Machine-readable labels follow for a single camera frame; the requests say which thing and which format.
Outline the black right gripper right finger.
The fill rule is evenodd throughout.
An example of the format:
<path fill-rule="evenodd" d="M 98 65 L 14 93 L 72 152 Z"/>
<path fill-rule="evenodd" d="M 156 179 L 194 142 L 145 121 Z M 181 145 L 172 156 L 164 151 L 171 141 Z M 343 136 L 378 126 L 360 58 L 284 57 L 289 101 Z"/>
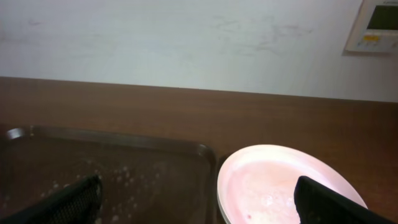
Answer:
<path fill-rule="evenodd" d="M 296 183 L 294 203 L 301 224 L 394 224 L 304 175 Z"/>

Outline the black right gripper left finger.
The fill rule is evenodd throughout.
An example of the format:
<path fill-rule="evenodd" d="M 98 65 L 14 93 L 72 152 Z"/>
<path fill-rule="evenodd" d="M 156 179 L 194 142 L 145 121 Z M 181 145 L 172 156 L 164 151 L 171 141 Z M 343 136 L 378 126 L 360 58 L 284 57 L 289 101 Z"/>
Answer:
<path fill-rule="evenodd" d="M 94 223 L 102 206 L 102 198 L 102 181 L 98 175 L 91 175 L 55 192 L 31 207 L 1 219 L 1 223 Z"/>

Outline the pink plate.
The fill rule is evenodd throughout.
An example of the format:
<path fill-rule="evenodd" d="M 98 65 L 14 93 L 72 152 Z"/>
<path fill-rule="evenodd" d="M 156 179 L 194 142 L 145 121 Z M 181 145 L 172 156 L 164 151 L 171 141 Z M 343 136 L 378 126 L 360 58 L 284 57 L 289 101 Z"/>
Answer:
<path fill-rule="evenodd" d="M 226 223 L 299 223 L 294 190 L 302 175 L 365 206 L 353 186 L 321 160 L 284 146 L 262 144 L 228 156 L 217 179 L 217 199 Z"/>

